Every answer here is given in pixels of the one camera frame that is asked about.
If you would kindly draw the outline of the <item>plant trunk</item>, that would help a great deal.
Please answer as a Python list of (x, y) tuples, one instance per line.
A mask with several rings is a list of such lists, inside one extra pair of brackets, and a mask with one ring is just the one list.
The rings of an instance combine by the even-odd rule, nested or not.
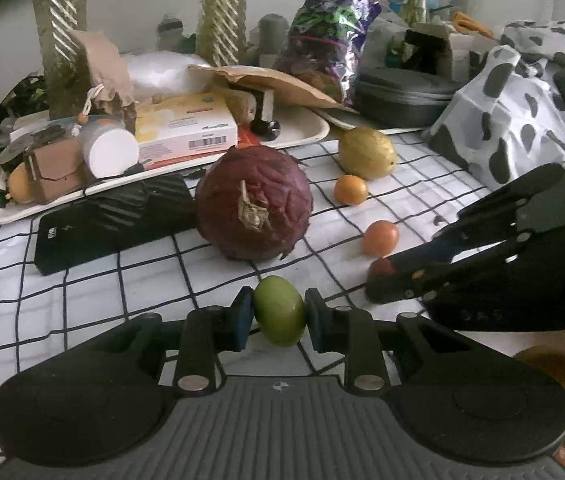
[(49, 116), (73, 116), (82, 108), (89, 85), (84, 49), (71, 36), (86, 28), (87, 0), (33, 0), (33, 6)]
[(212, 66), (237, 65), (247, 48), (248, 0), (200, 0), (196, 54)]

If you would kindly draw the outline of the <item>brown cardboard small box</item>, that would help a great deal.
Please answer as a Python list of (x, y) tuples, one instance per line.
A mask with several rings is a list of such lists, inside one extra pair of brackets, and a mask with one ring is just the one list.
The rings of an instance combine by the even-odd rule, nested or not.
[(74, 136), (27, 150), (23, 160), (36, 204), (48, 204), (87, 184), (81, 143)]

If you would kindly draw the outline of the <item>small orange kumquat near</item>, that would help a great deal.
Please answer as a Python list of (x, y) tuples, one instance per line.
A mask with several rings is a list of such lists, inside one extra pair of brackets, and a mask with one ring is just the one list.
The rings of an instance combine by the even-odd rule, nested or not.
[(386, 258), (400, 241), (399, 228), (391, 221), (379, 220), (368, 226), (363, 237), (363, 253), (369, 257)]

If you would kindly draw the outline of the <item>white tray right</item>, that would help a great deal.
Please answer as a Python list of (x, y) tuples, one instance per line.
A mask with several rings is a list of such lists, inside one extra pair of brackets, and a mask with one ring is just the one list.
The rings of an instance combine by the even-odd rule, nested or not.
[(388, 136), (392, 136), (392, 134), (421, 131), (421, 128), (383, 127), (383, 125), (379, 125), (377, 122), (373, 122), (360, 114), (354, 114), (352, 112), (347, 112), (346, 110), (337, 110), (337, 108), (312, 108), (312, 112), (325, 119), (325, 121), (329, 122), (330, 125), (345, 131), (349, 131), (354, 128), (371, 128), (387, 134)]

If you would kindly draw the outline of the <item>white cylinder jar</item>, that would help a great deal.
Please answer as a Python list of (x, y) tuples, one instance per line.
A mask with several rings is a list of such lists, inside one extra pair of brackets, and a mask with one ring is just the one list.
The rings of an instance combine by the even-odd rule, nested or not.
[(97, 179), (121, 176), (139, 160), (133, 133), (113, 119), (97, 119), (83, 126), (78, 140), (85, 164)]

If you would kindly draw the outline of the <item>plant trunk left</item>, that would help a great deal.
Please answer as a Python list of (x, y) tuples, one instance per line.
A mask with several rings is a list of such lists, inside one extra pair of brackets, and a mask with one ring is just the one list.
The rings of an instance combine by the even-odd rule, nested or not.
[(33, 6), (49, 116), (73, 116), (82, 108), (89, 85), (84, 49), (71, 36), (86, 28), (87, 0), (33, 0)]

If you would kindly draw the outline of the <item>small red fruit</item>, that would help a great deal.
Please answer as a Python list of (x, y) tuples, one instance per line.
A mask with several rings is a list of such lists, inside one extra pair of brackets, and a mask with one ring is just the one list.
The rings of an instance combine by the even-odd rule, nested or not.
[(397, 270), (395, 270), (393, 263), (389, 258), (378, 258), (368, 268), (367, 279), (368, 281), (373, 278), (378, 278), (378, 276), (390, 276), (394, 275)]

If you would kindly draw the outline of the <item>black power bank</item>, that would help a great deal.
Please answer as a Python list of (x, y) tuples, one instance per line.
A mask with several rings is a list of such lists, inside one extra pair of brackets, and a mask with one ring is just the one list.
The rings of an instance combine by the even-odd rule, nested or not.
[(34, 264), (49, 275), (188, 231), (196, 207), (178, 174), (87, 196), (40, 218)]

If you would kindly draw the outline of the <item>yellow white box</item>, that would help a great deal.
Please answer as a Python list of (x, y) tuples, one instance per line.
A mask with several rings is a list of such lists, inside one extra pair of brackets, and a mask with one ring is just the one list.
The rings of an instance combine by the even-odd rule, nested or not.
[(137, 105), (135, 136), (143, 164), (171, 164), (236, 146), (238, 125), (223, 96), (183, 94)]

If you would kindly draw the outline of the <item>cow print cloth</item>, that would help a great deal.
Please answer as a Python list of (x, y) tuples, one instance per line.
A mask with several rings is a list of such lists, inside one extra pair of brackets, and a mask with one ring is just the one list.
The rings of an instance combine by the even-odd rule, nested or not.
[(424, 133), (429, 148), (490, 190), (546, 164), (565, 166), (565, 21), (505, 26), (482, 70)]

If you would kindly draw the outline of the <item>red cabbage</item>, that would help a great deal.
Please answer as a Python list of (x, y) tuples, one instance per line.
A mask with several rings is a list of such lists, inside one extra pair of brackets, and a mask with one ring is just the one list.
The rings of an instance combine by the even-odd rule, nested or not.
[(264, 145), (231, 148), (197, 184), (197, 229), (226, 258), (284, 259), (313, 212), (310, 181), (296, 159)]

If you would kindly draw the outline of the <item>checked tablecloth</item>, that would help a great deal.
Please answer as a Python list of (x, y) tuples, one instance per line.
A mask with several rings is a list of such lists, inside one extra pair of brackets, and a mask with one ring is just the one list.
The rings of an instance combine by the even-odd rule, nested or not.
[(156, 312), (179, 320), (227, 304), (271, 275), (299, 292), (318, 289), (330, 306), (365, 307), (371, 262), (362, 238), (374, 222), (393, 222), (400, 248), (409, 249), (488, 192), (418, 134), (398, 134), (392, 142), (397, 169), (371, 182), (368, 200), (357, 207), (333, 197), (342, 174), (334, 136), (293, 150), (310, 180), (314, 210), (307, 234), (284, 259), (232, 262), (191, 230), (45, 276), (33, 263), (38, 219), (0, 226), (0, 385), (134, 316)]

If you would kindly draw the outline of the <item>yellow pear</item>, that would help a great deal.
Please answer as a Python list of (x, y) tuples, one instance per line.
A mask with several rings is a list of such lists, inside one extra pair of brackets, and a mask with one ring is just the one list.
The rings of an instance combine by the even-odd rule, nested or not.
[(371, 128), (357, 127), (342, 133), (339, 164), (346, 174), (364, 180), (388, 177), (397, 169), (397, 151), (389, 136)]

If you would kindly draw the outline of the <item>brown green mango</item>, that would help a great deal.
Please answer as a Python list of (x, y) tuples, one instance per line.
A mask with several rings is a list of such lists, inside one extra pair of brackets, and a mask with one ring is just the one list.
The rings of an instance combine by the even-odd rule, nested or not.
[(533, 346), (521, 350), (514, 359), (551, 376), (565, 389), (565, 352), (548, 346)]

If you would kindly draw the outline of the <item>dark grey zip case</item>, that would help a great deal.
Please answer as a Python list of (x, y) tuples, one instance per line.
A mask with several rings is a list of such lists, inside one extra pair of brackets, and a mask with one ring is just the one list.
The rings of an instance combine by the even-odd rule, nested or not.
[(363, 68), (356, 79), (354, 108), (383, 128), (432, 126), (461, 88), (438, 75), (401, 68)]

